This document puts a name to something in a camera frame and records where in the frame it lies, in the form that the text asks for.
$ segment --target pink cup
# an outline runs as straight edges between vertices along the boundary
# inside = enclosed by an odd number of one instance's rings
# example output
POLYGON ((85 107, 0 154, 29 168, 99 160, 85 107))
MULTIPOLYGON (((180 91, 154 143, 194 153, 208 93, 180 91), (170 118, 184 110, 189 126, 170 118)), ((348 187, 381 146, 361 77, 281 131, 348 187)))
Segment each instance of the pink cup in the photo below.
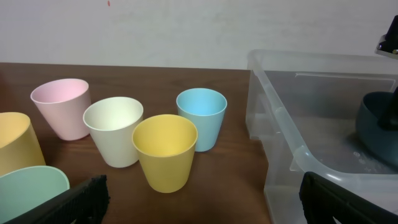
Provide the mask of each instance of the pink cup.
POLYGON ((90 133, 83 122, 91 105, 86 81, 66 78, 48 82, 33 90, 30 98, 59 138, 71 141, 90 133))

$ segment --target plastic cup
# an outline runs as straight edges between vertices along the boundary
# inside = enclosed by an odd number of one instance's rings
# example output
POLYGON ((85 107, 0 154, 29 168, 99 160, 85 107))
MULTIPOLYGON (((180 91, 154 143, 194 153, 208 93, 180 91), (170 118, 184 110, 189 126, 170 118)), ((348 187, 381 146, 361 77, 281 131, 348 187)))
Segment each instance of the plastic cup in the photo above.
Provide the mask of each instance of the plastic cup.
POLYGON ((29 117, 16 112, 0 113, 0 176, 40 165, 45 165, 45 161, 29 117))
POLYGON ((122 168, 138 161, 131 134, 142 121, 143 112, 142 104, 128 97, 107 98, 85 111, 83 120, 109 166, 122 168))
POLYGON ((216 144, 226 106, 226 98, 221 93, 206 88, 193 88, 178 95, 178 114, 198 129, 196 152, 207 151, 216 144))
POLYGON ((0 223, 7 222, 69 189, 66 175, 50 166, 33 166, 0 177, 0 223))
POLYGON ((33 90, 30 98, 60 139, 72 141, 88 135, 81 119, 91 105, 86 81, 67 78, 48 82, 33 90))
POLYGON ((137 125, 132 141, 149 185, 171 193, 187 183, 198 132, 186 118, 163 114, 137 125))

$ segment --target mint green cup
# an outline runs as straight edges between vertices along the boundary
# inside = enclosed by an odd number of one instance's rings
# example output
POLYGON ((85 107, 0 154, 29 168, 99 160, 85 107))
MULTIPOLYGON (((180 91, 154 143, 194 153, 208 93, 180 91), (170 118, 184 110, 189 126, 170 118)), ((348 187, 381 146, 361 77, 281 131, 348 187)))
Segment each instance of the mint green cup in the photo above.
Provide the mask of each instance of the mint green cup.
POLYGON ((57 168, 33 166, 0 177, 0 223, 12 220, 69 189, 57 168))

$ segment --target plastic bin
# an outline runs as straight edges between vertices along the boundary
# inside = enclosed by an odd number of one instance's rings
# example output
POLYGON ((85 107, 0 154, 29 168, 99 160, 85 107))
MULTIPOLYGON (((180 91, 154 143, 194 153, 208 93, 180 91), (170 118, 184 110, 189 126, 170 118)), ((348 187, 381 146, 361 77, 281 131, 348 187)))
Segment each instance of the plastic bin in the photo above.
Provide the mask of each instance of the plastic bin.
POLYGON ((268 159, 274 224, 307 223, 299 199, 307 171, 398 214, 397 172, 366 151, 354 126, 365 94, 395 90, 398 60, 253 50, 248 69, 246 125, 268 159))

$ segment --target wooden table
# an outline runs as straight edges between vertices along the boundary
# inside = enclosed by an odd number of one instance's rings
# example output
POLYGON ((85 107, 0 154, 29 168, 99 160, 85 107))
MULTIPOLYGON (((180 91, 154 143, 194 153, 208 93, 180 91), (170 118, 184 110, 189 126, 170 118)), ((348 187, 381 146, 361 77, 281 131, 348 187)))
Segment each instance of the wooden table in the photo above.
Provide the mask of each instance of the wooden table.
POLYGON ((0 63, 0 112, 31 118, 47 165, 63 170, 71 187, 94 175, 108 176, 111 200, 103 223, 270 223, 263 195, 267 160, 245 125, 248 86, 244 70, 0 63), (86 80, 93 103, 112 96, 135 98, 144 105, 144 119, 177 114, 177 95, 194 87, 219 91, 228 107, 216 146, 195 153, 181 190, 162 194, 151 189, 139 162, 113 168, 90 136, 62 141, 55 135, 30 93, 60 78, 86 80))

